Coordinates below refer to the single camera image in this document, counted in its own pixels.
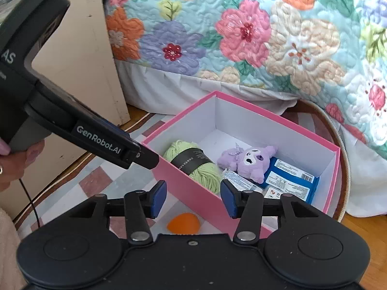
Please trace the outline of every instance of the handheld device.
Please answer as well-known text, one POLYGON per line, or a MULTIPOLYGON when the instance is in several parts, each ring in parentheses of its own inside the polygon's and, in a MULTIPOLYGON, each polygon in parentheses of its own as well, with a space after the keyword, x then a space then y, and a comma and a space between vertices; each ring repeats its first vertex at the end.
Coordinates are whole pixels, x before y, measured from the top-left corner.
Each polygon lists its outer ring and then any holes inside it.
POLYGON ((221 184, 223 203, 240 218, 234 237, 158 235, 146 218, 157 217, 165 181, 122 199, 98 194, 27 236, 17 251, 32 289, 136 290, 361 290, 370 260, 365 241, 291 194, 264 199, 221 184), (125 217, 126 239, 109 231, 125 217), (259 239, 262 216, 279 229, 259 239))
POLYGON ((51 132, 122 168, 152 169, 159 156, 32 69, 68 0, 21 0, 0 26, 0 136, 13 152, 51 132))

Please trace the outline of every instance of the orange ball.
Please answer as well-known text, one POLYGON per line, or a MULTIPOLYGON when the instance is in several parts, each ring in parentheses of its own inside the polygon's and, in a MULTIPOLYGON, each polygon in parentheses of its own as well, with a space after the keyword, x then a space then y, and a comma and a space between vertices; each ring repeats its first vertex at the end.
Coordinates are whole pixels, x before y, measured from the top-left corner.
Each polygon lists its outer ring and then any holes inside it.
POLYGON ((167 229, 174 234, 197 234, 200 226, 196 215, 183 213, 173 218, 167 225, 167 229))

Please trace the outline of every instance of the blue package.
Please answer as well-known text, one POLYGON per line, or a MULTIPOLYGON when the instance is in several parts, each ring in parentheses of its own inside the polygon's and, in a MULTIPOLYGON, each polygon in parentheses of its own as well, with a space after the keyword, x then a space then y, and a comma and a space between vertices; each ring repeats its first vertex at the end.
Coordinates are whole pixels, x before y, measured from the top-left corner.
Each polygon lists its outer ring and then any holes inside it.
POLYGON ((320 177, 315 177, 276 157, 270 159, 268 170, 264 174, 261 187, 273 186, 285 193, 292 193, 310 204, 319 184, 320 177))

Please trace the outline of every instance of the blue gripper pad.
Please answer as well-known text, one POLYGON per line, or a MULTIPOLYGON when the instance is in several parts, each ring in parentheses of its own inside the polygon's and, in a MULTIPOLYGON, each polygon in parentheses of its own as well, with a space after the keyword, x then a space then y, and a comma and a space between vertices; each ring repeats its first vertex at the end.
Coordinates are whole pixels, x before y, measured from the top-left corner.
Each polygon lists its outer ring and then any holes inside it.
POLYGON ((156 218, 159 215, 160 210, 167 197, 167 183, 165 181, 159 182, 162 183, 161 185, 155 185, 158 186, 158 189, 156 189, 156 192, 153 194, 153 202, 152 206, 150 207, 150 213, 152 218, 156 218))
POLYGON ((237 216, 237 205, 235 204, 234 194, 227 187, 224 181, 220 183, 220 195, 229 216, 231 218, 235 218, 237 216))

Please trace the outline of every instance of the round black pad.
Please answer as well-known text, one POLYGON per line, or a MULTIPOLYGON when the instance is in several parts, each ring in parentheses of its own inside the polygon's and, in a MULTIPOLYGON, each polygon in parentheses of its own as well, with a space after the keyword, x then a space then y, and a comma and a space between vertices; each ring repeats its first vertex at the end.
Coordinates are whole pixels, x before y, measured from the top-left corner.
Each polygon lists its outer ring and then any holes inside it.
POLYGON ((315 260, 331 260, 342 252, 341 242, 327 234, 308 234, 298 240, 298 248, 315 260))
POLYGON ((286 221, 268 237, 264 254, 284 278, 323 289, 358 280, 370 260, 365 241, 328 216, 286 221))
POLYGON ((65 234, 49 240, 44 249, 53 260, 70 261, 84 255, 89 249, 89 243, 80 235, 65 234))
POLYGON ((106 276, 121 259, 121 240, 88 218, 65 218, 27 236, 17 250, 25 278, 49 289, 77 289, 106 276))

